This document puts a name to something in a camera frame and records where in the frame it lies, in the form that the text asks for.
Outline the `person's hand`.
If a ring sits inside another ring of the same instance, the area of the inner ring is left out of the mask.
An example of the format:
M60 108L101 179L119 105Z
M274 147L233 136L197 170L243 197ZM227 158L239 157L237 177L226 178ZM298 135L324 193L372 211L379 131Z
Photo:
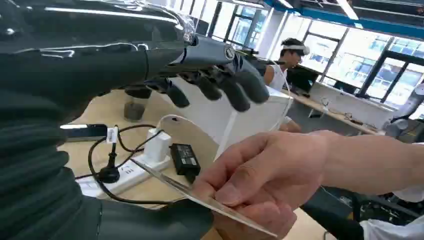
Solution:
M295 210L323 182L328 138L326 132L265 132L225 150L196 178L193 192L214 198L269 234L216 214L219 235L225 240L284 238L297 220Z

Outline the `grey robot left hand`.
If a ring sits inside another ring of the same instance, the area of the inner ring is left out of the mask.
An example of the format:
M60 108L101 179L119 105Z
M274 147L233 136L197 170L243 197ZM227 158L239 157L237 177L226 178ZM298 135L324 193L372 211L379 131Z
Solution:
M259 71L192 20L145 0L0 3L0 237L3 240L199 240L212 212L191 200L147 209L83 195L61 125L93 98L148 86L179 108L183 76L238 112L269 98Z

